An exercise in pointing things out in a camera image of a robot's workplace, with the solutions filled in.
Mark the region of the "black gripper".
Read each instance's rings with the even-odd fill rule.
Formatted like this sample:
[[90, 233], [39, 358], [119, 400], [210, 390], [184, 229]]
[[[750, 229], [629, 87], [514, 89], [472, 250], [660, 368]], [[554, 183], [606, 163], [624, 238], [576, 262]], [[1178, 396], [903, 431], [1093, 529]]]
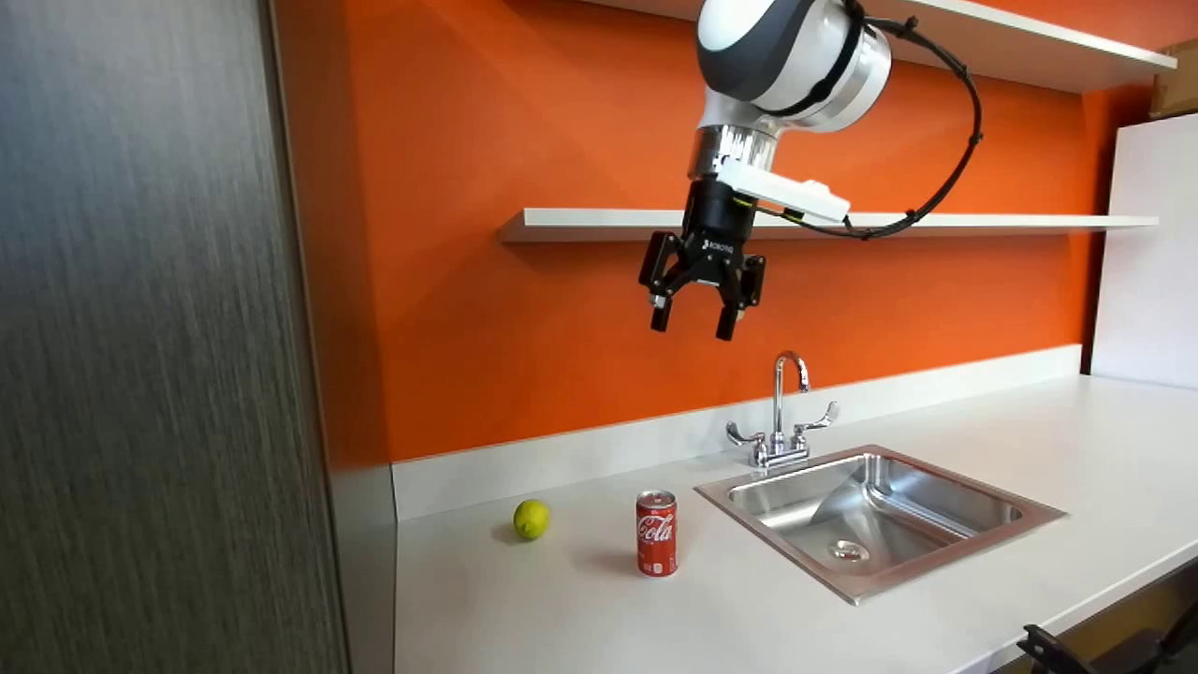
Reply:
[[690, 183], [679, 233], [655, 233], [644, 250], [639, 283], [650, 294], [650, 328], [667, 334], [673, 294], [700, 282], [715, 283], [724, 310], [720, 342], [735, 342], [742, 310], [759, 303], [764, 259], [750, 253], [753, 208], [720, 179]]

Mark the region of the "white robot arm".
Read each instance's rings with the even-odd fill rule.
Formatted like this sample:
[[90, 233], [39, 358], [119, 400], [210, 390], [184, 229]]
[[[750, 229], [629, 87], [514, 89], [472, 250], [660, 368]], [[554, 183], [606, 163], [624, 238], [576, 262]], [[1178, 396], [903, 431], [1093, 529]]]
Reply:
[[703, 114], [682, 229], [650, 237], [639, 283], [655, 328], [684, 283], [712, 283], [724, 299], [715, 334], [730, 342], [764, 288], [764, 259], [745, 250], [757, 213], [816, 224], [850, 213], [820, 179], [775, 171], [779, 139], [858, 123], [889, 87], [893, 50], [858, 0], [703, 0], [697, 64]]

